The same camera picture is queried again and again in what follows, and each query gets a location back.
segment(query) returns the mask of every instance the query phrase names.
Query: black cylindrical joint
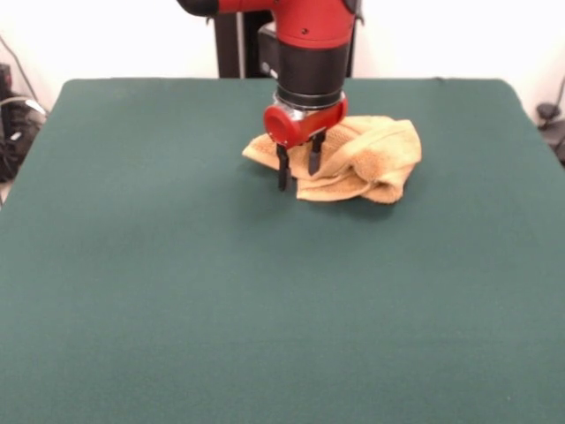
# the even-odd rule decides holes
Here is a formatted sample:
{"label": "black cylindrical joint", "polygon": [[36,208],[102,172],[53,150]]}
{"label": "black cylindrical joint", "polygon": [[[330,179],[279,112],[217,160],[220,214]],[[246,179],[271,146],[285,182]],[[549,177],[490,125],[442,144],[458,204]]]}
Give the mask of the black cylindrical joint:
{"label": "black cylindrical joint", "polygon": [[280,42],[277,96],[297,109],[325,109],[342,98],[350,44],[304,49]]}
{"label": "black cylindrical joint", "polygon": [[220,0],[177,0],[185,11],[195,16],[213,16],[220,10]]}

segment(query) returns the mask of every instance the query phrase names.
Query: yellow towel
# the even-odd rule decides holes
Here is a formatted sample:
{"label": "yellow towel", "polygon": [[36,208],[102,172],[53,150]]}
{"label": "yellow towel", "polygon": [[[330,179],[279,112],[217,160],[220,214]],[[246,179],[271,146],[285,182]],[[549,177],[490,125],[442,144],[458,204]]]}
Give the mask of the yellow towel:
{"label": "yellow towel", "polygon": [[[308,173],[312,143],[289,150],[290,171],[298,180],[303,201],[344,201],[362,196],[378,203],[395,203],[422,160],[418,133],[411,121],[390,117],[346,117],[328,131],[322,144],[320,170]],[[243,155],[278,170],[275,143],[262,134]]]}

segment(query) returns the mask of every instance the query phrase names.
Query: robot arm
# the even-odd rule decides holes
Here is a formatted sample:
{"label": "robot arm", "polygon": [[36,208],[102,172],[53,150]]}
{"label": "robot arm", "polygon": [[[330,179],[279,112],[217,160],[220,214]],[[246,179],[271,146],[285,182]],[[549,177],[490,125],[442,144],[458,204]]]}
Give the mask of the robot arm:
{"label": "robot arm", "polygon": [[277,89],[264,115],[281,162],[279,187],[290,177],[287,150],[313,141],[310,172],[320,167],[326,131],[347,113],[343,83],[360,0],[178,0],[192,15],[270,10],[276,23]]}

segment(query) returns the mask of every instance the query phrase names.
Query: white wall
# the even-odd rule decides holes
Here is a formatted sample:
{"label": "white wall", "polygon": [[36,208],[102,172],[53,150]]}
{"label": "white wall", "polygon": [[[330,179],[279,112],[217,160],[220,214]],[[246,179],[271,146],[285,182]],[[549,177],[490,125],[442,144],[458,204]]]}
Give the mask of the white wall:
{"label": "white wall", "polygon": [[[357,77],[502,78],[531,116],[556,96],[565,73],[563,0],[363,3]],[[48,106],[71,78],[217,77],[213,23],[176,0],[0,0],[0,32]]]}
{"label": "white wall", "polygon": [[357,77],[500,78],[531,117],[537,103],[555,101],[565,74],[564,0],[365,0],[363,8]]}
{"label": "white wall", "polygon": [[0,0],[0,34],[49,107],[74,78],[218,75],[213,22],[175,0]]}

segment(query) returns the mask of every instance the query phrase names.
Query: green felt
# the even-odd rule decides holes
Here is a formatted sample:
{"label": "green felt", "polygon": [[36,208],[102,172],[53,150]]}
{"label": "green felt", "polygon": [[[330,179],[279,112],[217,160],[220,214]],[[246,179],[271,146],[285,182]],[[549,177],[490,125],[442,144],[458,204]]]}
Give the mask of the green felt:
{"label": "green felt", "polygon": [[0,423],[565,422],[565,178],[506,84],[411,119],[394,207],[241,156],[269,80],[72,81],[0,212]]}

